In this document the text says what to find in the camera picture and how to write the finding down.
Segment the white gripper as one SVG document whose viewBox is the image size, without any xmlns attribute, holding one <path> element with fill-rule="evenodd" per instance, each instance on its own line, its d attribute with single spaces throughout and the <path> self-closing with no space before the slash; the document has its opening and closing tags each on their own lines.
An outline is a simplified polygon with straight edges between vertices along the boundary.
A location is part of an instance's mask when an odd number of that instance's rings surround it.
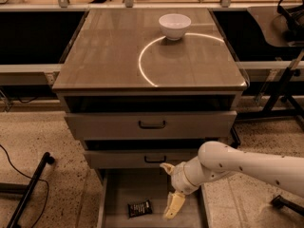
<svg viewBox="0 0 304 228">
<path fill-rule="evenodd" d="M 167 205 L 163 212 L 165 219 L 173 219 L 184 205 L 185 196 L 199 189 L 187 179 L 184 166 L 185 161 L 176 166 L 166 162 L 160 164 L 160 168 L 171 176 L 171 185 L 176 190 L 174 193 L 170 192 L 168 194 Z"/>
</svg>

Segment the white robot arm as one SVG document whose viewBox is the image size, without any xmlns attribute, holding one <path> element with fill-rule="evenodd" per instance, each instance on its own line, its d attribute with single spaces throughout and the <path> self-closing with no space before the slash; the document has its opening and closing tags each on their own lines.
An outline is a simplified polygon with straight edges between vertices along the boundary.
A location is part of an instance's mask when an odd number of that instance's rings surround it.
<svg viewBox="0 0 304 228">
<path fill-rule="evenodd" d="M 264 181 L 294 195 L 304 197 L 304 159 L 299 157 L 244 152 L 222 142 L 206 142 L 198 155 L 177 165 L 161 163 L 171 177 L 174 193 L 168 194 L 165 219 L 173 219 L 185 197 L 204 183 L 217 181 L 235 172 Z"/>
</svg>

